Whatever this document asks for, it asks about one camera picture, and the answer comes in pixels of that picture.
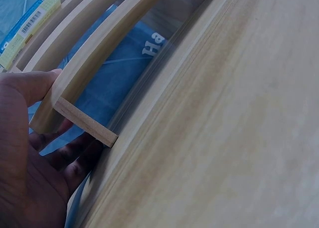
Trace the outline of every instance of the packaging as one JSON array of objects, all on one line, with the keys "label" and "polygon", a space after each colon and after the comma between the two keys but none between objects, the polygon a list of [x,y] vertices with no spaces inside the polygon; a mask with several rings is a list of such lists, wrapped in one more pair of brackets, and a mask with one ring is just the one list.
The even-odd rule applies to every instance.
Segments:
[{"label": "packaging", "polygon": [[13,61],[30,38],[60,7],[60,0],[44,0],[43,2],[38,0],[38,2],[31,7],[28,13],[19,20],[6,39],[1,43],[2,54],[0,56],[0,66],[2,69],[8,70],[11,67]]}]

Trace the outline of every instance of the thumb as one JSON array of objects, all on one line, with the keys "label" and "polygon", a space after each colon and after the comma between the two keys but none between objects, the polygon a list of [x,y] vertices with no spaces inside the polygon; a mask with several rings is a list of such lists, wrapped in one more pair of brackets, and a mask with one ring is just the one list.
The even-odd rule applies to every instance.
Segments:
[{"label": "thumb", "polygon": [[0,85],[17,90],[29,107],[45,97],[61,71],[62,69],[50,72],[3,73],[0,76]]}]

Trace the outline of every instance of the finger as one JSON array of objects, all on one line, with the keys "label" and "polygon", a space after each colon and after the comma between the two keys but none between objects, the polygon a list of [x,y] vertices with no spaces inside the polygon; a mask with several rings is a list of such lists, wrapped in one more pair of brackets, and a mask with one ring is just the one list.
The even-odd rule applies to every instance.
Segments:
[{"label": "finger", "polygon": [[88,133],[83,133],[81,136],[70,142],[64,147],[44,156],[52,167],[61,171],[70,163],[75,161],[80,154],[92,143],[95,138]]},{"label": "finger", "polygon": [[102,150],[103,144],[97,140],[94,141],[75,162],[67,166],[62,172],[68,185],[70,196],[94,168]]},{"label": "finger", "polygon": [[29,143],[30,145],[37,150],[38,152],[42,151],[48,144],[50,144],[53,140],[67,132],[73,123],[69,120],[65,119],[56,133],[49,133],[49,134],[37,134],[32,132],[29,135]]},{"label": "finger", "polygon": [[55,69],[51,72],[3,73],[0,84],[17,90],[29,107],[45,97],[61,71]]}]

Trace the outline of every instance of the barcode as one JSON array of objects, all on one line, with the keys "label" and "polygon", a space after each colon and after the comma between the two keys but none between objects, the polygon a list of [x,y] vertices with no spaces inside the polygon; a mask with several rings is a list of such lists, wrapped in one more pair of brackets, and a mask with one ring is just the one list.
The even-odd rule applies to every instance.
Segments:
[{"label": "barcode", "polygon": [[30,19],[30,21],[24,26],[22,29],[22,33],[26,34],[29,29],[32,27],[32,25],[37,21],[37,19],[41,16],[42,12],[37,11],[34,16]]}]

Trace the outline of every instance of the wood grain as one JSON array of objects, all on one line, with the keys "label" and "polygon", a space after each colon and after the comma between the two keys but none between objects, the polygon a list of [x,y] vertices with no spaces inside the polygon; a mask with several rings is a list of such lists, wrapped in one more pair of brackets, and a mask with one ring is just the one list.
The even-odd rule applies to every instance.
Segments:
[{"label": "wood grain", "polygon": [[37,31],[37,33],[25,45],[20,55],[14,61],[9,72],[15,72],[16,68],[23,71],[34,54],[42,46],[45,40],[52,34],[55,28],[67,17],[72,10],[83,0],[61,0],[61,8]]},{"label": "wood grain", "polygon": [[83,0],[52,32],[23,72],[56,69],[74,44],[116,0]]},{"label": "wood grain", "polygon": [[318,0],[214,0],[91,177],[76,227],[318,227],[318,51]]},{"label": "wood grain", "polygon": [[158,0],[125,0],[72,57],[30,122],[38,133],[53,132],[63,118],[53,107],[59,97],[72,104],[125,35]]},{"label": "wood grain", "polygon": [[106,129],[63,97],[58,99],[54,110],[110,148],[118,138],[118,135]]}]

